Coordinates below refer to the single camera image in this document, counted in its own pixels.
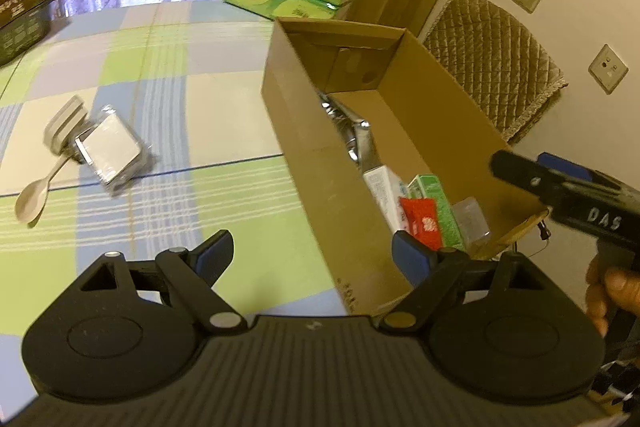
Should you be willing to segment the person right hand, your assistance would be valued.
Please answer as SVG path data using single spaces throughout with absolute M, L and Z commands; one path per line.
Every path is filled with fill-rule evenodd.
M 608 333 L 608 314 L 613 308 L 639 316 L 639 273 L 619 267 L 607 268 L 604 257 L 597 254 L 588 267 L 585 295 L 586 313 L 602 337 Z

